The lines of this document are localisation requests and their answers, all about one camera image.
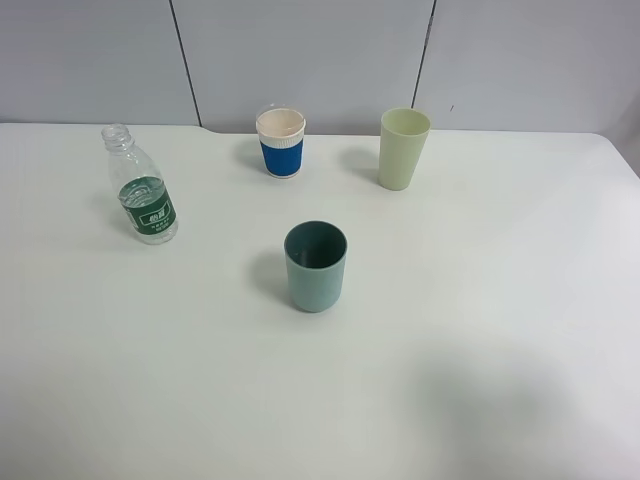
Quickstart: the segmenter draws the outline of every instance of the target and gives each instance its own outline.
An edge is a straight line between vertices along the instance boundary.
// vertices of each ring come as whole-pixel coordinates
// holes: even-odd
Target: white cup rim
[[[270,135],[268,133],[264,133],[264,128],[260,128],[260,127],[264,127],[265,125],[260,122],[260,118],[266,113],[276,111],[276,110],[289,110],[291,112],[294,112],[295,114],[298,115],[300,122],[291,127],[286,127],[282,129],[282,131],[285,132],[285,135]],[[291,108],[287,105],[271,104],[262,108],[256,115],[256,130],[260,135],[264,135],[265,137],[282,138],[282,139],[291,138],[298,135],[301,131],[303,131],[306,125],[307,125],[307,120],[304,118],[304,115],[302,115],[302,113],[300,113],[295,108]]]
[[[420,128],[418,128],[415,133],[401,132],[397,128],[389,125],[389,122],[388,122],[389,117],[393,115],[398,115],[398,114],[413,117],[414,119],[417,119],[418,121],[422,122],[423,125],[421,125]],[[392,108],[391,110],[387,110],[382,114],[380,123],[382,124],[382,127],[384,129],[393,133],[394,135],[398,135],[399,137],[408,137],[408,138],[420,137],[422,135],[425,135],[431,130],[431,120],[429,119],[429,117],[423,112],[421,112],[420,110],[416,110],[415,108],[409,108],[409,107],[397,107],[397,108]]]

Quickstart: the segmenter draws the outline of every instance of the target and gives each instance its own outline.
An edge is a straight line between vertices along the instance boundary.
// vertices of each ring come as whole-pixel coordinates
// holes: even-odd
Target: light green cup
[[[380,185],[389,190],[409,186],[429,130],[429,118],[412,108],[394,108],[382,115]]]

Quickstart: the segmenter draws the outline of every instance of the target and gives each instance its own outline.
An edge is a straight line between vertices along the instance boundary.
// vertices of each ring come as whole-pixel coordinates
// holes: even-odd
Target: bottle label
[[[160,198],[149,205],[144,207],[125,207],[123,205],[122,207],[127,212],[134,228],[142,235],[155,235],[164,232],[176,220],[176,211],[173,209],[166,188]]]

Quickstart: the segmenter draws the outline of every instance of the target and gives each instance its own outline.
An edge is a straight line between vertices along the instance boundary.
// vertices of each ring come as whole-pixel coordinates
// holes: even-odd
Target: cup with blue sleeve
[[[285,238],[284,251],[293,303],[316,313],[338,301],[347,258],[347,238],[338,227],[301,223]]]
[[[304,116],[285,105],[269,105],[256,115],[264,163],[276,178],[291,178],[302,165]]]

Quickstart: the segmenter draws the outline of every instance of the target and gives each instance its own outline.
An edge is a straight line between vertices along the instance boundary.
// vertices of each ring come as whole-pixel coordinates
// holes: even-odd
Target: gray wall
[[[286,103],[312,133],[377,133],[411,105],[432,0],[174,0],[205,127]]]
[[[637,0],[441,0],[416,106],[439,128],[601,132],[640,86]]]
[[[0,121],[196,125],[169,3],[2,0]]]

